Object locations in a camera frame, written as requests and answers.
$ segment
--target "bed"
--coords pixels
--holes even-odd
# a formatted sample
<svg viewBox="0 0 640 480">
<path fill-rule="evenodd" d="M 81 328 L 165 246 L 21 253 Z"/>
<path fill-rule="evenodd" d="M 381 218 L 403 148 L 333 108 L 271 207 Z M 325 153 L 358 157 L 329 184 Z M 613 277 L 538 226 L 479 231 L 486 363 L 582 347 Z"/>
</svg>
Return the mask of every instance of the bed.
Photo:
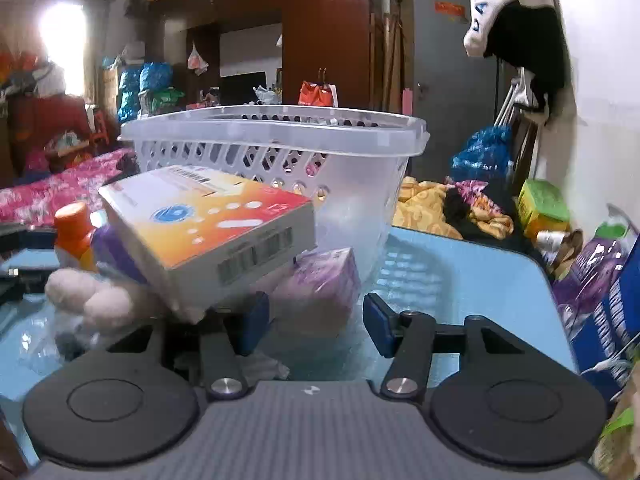
<svg viewBox="0 0 640 480">
<path fill-rule="evenodd" d="M 102 209 L 98 189 L 120 174 L 116 165 L 126 153 L 133 150 L 116 150 L 33 184 L 1 189 L 0 222 L 52 226 L 57 209 L 75 200 L 87 202 L 91 212 Z"/>
</svg>

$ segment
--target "plastic basket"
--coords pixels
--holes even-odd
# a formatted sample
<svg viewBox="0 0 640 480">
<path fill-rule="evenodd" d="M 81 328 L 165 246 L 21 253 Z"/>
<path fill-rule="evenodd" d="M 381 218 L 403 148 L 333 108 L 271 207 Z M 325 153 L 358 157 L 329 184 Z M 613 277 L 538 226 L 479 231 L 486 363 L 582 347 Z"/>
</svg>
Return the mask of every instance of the plastic basket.
<svg viewBox="0 0 640 480">
<path fill-rule="evenodd" d="M 429 138 L 422 119 L 346 108 L 227 106 L 123 124 L 142 171 L 209 166 L 304 194 L 321 251 L 352 247 L 361 278 L 386 241 L 409 156 Z"/>
</svg>

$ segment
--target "orange bottle cap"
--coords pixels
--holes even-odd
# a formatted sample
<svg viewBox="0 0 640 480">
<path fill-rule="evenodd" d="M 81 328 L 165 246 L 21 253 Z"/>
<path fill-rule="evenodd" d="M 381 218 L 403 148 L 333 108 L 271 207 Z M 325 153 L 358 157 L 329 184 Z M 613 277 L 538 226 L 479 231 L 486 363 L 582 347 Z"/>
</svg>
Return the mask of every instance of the orange bottle cap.
<svg viewBox="0 0 640 480">
<path fill-rule="evenodd" d="M 53 223 L 60 238 L 83 238 L 94 228 L 84 202 L 73 202 L 58 209 Z"/>
</svg>

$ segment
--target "orange bottle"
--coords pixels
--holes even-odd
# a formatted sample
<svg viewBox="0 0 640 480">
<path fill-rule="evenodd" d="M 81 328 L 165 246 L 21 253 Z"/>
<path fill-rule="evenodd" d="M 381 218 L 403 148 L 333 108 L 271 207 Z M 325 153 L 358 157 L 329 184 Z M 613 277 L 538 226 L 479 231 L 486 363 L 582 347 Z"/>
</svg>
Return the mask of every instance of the orange bottle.
<svg viewBox="0 0 640 480">
<path fill-rule="evenodd" d="M 56 211 L 54 225 L 58 230 L 55 250 L 60 267 L 73 267 L 95 272 L 91 239 L 95 233 L 84 202 L 73 202 Z"/>
</svg>

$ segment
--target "window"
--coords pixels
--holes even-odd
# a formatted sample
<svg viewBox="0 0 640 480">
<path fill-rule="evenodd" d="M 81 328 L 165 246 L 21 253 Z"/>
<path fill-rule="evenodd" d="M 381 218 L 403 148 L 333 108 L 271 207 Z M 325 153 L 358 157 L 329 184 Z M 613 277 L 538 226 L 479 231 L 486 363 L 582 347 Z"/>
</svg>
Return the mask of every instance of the window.
<svg viewBox="0 0 640 480">
<path fill-rule="evenodd" d="M 82 6 L 58 3 L 45 10 L 40 35 L 47 55 L 65 71 L 66 93 L 84 94 L 86 18 Z"/>
</svg>

